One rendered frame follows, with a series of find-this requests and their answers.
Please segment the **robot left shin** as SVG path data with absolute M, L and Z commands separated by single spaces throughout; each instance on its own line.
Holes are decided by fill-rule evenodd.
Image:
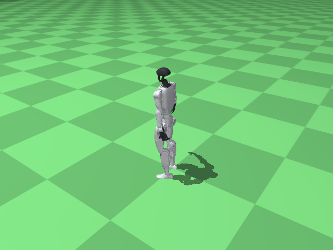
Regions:
M 161 158 L 162 166 L 164 168 L 165 175 L 167 174 L 166 176 L 168 176 L 169 175 L 169 165 L 170 165 L 169 153 L 167 151 L 163 151 L 160 154 L 160 158 Z

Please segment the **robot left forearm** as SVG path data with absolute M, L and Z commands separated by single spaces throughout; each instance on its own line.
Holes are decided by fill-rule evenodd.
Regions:
M 162 119 L 163 119 L 162 114 L 161 114 L 160 111 L 157 110 L 155 112 L 155 115 L 156 115 L 158 130 L 159 130 L 159 132 L 163 132 L 163 129 L 162 129 L 162 127 L 163 127 L 163 124 L 162 124 Z

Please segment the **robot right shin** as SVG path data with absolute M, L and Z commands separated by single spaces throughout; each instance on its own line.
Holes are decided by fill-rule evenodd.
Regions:
M 173 140 L 174 141 L 174 140 Z M 174 141 L 175 142 L 175 141 Z M 175 142 L 176 143 L 176 142 Z M 168 146 L 167 146 L 168 148 Z M 170 165 L 173 166 L 175 164 L 175 156 L 176 156 L 176 146 L 174 148 L 168 148 L 170 151 L 169 159 L 170 159 Z

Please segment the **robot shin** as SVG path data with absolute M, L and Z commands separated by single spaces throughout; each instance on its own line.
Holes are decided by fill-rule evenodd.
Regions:
M 174 141 L 174 140 L 173 140 Z M 174 141 L 175 142 L 175 141 Z M 175 142 L 176 143 L 176 142 Z M 168 148 L 168 146 L 167 146 Z M 174 148 L 168 148 L 170 151 L 169 159 L 170 159 L 170 165 L 173 166 L 175 164 L 175 156 L 176 156 L 176 146 Z
M 162 166 L 164 168 L 165 175 L 167 174 L 166 176 L 168 176 L 169 175 L 169 165 L 170 165 L 169 153 L 167 151 L 163 151 L 160 154 L 160 158 L 161 158 Z

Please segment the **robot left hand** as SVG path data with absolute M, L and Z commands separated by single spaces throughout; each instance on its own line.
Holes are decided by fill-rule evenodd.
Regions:
M 164 130 L 163 127 L 162 127 L 162 129 L 163 129 L 163 132 L 159 132 L 159 133 L 160 133 L 159 139 L 162 138 L 163 141 L 164 141 L 164 140 L 165 140 L 165 141 L 166 141 L 166 140 L 169 140 L 170 138 L 168 138 L 167 135 L 165 134 L 165 130 Z

